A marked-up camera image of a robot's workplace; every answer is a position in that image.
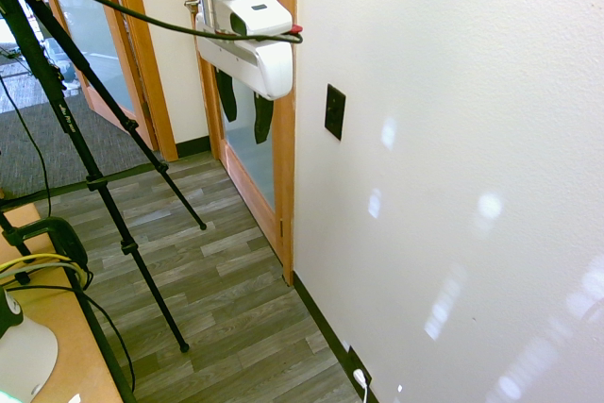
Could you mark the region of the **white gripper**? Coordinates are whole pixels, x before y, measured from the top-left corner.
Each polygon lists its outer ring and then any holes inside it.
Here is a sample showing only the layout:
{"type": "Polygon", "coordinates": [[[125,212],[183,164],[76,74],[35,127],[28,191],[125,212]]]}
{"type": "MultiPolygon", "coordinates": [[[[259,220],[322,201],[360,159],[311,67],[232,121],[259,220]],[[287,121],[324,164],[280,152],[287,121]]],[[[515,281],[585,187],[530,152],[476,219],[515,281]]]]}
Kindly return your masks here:
{"type": "Polygon", "coordinates": [[[288,11],[230,12],[225,26],[241,36],[240,41],[197,39],[201,57],[218,68],[216,85],[224,114],[229,122],[237,119],[237,102],[232,77],[254,92],[256,144],[264,143],[270,133],[274,102],[287,95],[293,86],[293,49],[277,42],[277,35],[292,28],[288,11]]]}

